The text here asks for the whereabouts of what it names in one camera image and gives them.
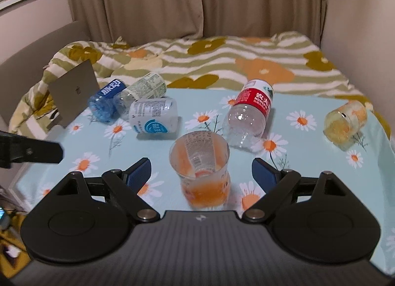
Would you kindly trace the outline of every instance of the wall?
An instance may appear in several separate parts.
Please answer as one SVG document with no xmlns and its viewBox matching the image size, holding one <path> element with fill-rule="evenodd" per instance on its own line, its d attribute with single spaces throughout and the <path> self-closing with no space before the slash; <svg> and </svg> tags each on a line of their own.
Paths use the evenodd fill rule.
<svg viewBox="0 0 395 286">
<path fill-rule="evenodd" d="M 395 1 L 328 0 L 321 47 L 395 130 Z"/>
<path fill-rule="evenodd" d="M 0 11 L 0 63 L 71 22 L 68 0 L 26 0 Z"/>
</svg>

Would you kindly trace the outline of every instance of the floral bedsheet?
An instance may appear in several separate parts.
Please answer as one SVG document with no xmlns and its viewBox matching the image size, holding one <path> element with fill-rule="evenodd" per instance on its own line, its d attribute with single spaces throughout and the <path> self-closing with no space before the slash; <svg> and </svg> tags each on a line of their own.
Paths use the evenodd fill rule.
<svg viewBox="0 0 395 286">
<path fill-rule="evenodd" d="M 206 129 L 221 135 L 222 121 L 237 93 L 169 89 L 167 94 L 177 101 L 181 119 L 175 135 L 137 134 L 122 119 L 112 125 L 95 122 L 86 109 L 68 129 L 57 126 L 49 134 L 50 140 L 61 142 L 64 147 L 62 162 L 31 164 L 16 187 L 32 208 L 69 171 L 97 177 L 109 169 L 127 169 L 147 157 L 152 164 L 151 178 L 138 195 L 161 216 L 166 210 L 190 210 L 180 179 L 169 162 L 170 147 L 177 137 L 190 131 Z M 343 103 L 345 100 L 275 94 L 263 139 L 252 147 L 252 153 L 231 148 L 227 209 L 241 215 L 264 195 L 252 177 L 251 164 L 255 157 L 278 170 L 290 168 L 306 177 L 317 177 L 323 170 L 331 170 L 377 218 L 382 234 L 372 262 L 383 271 L 393 272 L 395 155 L 380 123 L 370 112 L 360 137 L 348 151 L 341 151 L 329 142 L 323 134 L 325 115 Z"/>
<path fill-rule="evenodd" d="M 88 59 L 100 86 L 114 78 L 132 84 L 151 70 L 159 70 L 168 88 L 239 91 L 247 80 L 260 78 L 272 84 L 275 93 L 357 99 L 373 111 L 369 99 L 298 32 L 272 38 L 164 39 L 139 47 L 119 38 L 114 44 L 74 42 L 58 51 L 42 80 L 22 97 L 9 131 L 45 138 L 48 124 L 57 115 L 48 84 Z M 389 138 L 390 127 L 373 112 Z"/>
</svg>

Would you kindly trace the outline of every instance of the blue plastic bottle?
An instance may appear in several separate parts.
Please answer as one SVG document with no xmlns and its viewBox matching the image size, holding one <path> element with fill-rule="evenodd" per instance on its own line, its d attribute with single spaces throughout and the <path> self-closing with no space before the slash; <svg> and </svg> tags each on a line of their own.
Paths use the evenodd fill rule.
<svg viewBox="0 0 395 286">
<path fill-rule="evenodd" d="M 88 106 L 97 120 L 100 122 L 113 121 L 117 112 L 113 97 L 125 88 L 126 85 L 121 80 L 114 79 L 89 98 Z"/>
</svg>

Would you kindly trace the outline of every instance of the water bottle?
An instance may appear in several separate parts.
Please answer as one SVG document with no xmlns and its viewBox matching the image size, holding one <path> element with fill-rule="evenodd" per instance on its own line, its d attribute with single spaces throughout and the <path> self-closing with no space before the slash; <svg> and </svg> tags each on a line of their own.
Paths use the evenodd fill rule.
<svg viewBox="0 0 395 286">
<path fill-rule="evenodd" d="M 129 123 L 137 133 L 176 132 L 177 103 L 172 98 L 137 100 L 130 106 Z"/>
<path fill-rule="evenodd" d="M 113 120 L 116 112 L 113 98 L 125 88 L 126 85 L 121 80 L 114 79 L 89 98 L 89 109 L 97 120 L 100 122 L 111 122 Z"/>
<path fill-rule="evenodd" d="M 120 117 L 129 121 L 129 110 L 133 102 L 139 99 L 160 98 L 165 93 L 166 84 L 163 78 L 159 74 L 150 72 L 115 95 L 113 102 Z"/>
<path fill-rule="evenodd" d="M 222 131 L 228 144 L 250 149 L 262 137 L 273 101 L 273 88 L 266 81 L 248 81 L 229 110 Z"/>
</svg>

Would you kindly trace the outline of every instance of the red bottle label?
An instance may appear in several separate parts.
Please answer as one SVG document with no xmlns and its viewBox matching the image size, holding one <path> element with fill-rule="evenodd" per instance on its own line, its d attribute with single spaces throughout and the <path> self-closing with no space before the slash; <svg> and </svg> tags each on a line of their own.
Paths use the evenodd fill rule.
<svg viewBox="0 0 395 286">
<path fill-rule="evenodd" d="M 238 104 L 252 105 L 262 112 L 266 119 L 270 113 L 271 101 L 269 97 L 266 93 L 256 88 L 247 88 L 242 90 L 238 94 L 234 105 Z"/>
</svg>

